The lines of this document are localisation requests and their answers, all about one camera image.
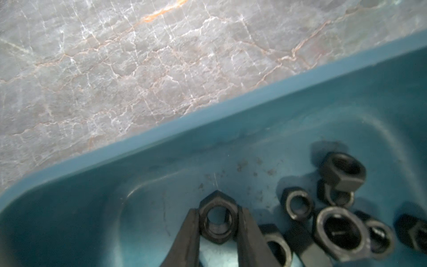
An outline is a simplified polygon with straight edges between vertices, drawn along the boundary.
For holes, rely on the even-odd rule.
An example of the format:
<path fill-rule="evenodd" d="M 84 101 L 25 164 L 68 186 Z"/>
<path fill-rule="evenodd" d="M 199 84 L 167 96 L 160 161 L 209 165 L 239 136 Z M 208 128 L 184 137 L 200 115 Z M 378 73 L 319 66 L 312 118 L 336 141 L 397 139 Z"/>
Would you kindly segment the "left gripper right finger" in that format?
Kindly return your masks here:
<path fill-rule="evenodd" d="M 260 228 L 247 208 L 239 207 L 237 231 L 239 267 L 279 267 Z"/>

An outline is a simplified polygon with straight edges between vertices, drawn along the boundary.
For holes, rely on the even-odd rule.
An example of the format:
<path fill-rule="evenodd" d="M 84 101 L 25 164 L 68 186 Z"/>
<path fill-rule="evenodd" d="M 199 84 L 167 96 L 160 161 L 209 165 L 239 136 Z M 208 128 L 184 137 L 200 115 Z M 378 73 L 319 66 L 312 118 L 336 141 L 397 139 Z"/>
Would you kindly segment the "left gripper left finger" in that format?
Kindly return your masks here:
<path fill-rule="evenodd" d="M 199 210 L 190 209 L 161 267 L 199 267 Z"/>

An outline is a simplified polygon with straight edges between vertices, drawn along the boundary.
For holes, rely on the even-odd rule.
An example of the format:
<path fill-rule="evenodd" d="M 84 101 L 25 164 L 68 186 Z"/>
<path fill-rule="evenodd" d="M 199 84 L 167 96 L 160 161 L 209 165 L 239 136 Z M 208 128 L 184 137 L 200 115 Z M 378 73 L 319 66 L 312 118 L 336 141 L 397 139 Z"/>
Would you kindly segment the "teal plastic storage box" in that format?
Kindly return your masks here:
<path fill-rule="evenodd" d="M 367 169 L 354 209 L 426 219 L 425 31 L 24 178 L 1 195 L 1 265 L 158 267 L 214 191 L 285 232 L 282 191 L 315 196 L 330 151 Z"/>

